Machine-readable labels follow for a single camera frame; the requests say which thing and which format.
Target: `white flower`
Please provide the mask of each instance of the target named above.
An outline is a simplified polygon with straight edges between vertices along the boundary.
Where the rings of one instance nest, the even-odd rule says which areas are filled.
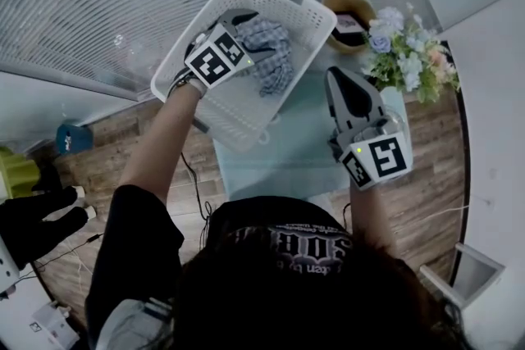
[[[372,19],[369,24],[370,30],[368,33],[373,38],[388,37],[391,39],[395,33],[399,32],[394,26],[383,19]]]
[[[388,25],[393,26],[396,30],[402,31],[404,28],[404,16],[395,7],[385,7],[377,13],[379,20],[385,21]]]
[[[432,67],[432,71],[434,72],[434,75],[436,75],[436,81],[438,84],[443,84],[446,82],[448,76],[445,73],[445,69],[441,66],[434,66]]]
[[[425,51],[425,43],[419,39],[415,39],[414,37],[407,37],[407,45],[417,52]]]
[[[416,24],[419,25],[419,28],[423,27],[423,19],[421,19],[420,15],[414,15],[413,19],[416,21]]]
[[[421,60],[419,60],[416,52],[411,52],[408,58],[404,53],[401,53],[397,64],[401,69],[401,73],[403,73],[407,92],[412,92],[420,84],[419,74],[423,71]]]
[[[404,75],[403,79],[407,92],[412,92],[413,90],[419,88],[419,85],[421,84],[421,81],[419,80],[419,75],[408,74]]]
[[[427,30],[419,30],[416,33],[416,35],[418,37],[418,40],[421,41],[422,43],[426,43],[427,41],[430,41],[432,38],[431,33],[428,32]]]
[[[447,63],[446,66],[445,66],[445,72],[447,75],[449,76],[452,76],[452,75],[455,75],[456,73],[458,73],[458,71],[456,70],[456,68],[451,65],[450,63]]]
[[[376,68],[376,54],[373,52],[368,52],[361,56],[359,59],[361,62],[361,71],[365,76],[370,76],[372,74],[372,71]]]

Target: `plaid cloth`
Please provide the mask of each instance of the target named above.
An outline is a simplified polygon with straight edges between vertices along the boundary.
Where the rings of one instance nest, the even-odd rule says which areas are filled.
[[[249,50],[273,48],[275,53],[267,59],[255,63],[255,66],[239,72],[237,75],[251,75],[261,84],[259,94],[264,97],[274,93],[283,93],[294,78],[294,69],[290,64],[290,40],[288,31],[279,23],[265,19],[260,15],[236,26],[237,41]]]

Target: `pink flower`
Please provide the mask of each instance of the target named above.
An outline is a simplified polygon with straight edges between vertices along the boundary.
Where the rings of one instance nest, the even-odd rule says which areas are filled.
[[[447,64],[445,54],[439,50],[431,50],[428,55],[430,56],[434,66],[443,67],[445,69]]]

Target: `blue object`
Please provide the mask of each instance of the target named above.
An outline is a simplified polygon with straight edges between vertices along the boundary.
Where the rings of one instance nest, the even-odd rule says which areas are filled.
[[[66,153],[79,153],[93,147],[93,133],[87,127],[63,124],[57,130],[58,151]]]

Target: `table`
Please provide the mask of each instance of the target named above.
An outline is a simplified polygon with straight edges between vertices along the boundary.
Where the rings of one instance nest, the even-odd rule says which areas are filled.
[[[327,144],[336,127],[324,88],[324,72],[330,66],[360,68],[357,57],[341,55],[325,45],[257,145],[241,154],[214,142],[230,200],[257,195],[308,198],[349,187],[348,172],[334,160]],[[387,88],[381,96],[408,124],[402,93]],[[410,138],[407,144],[412,166]]]

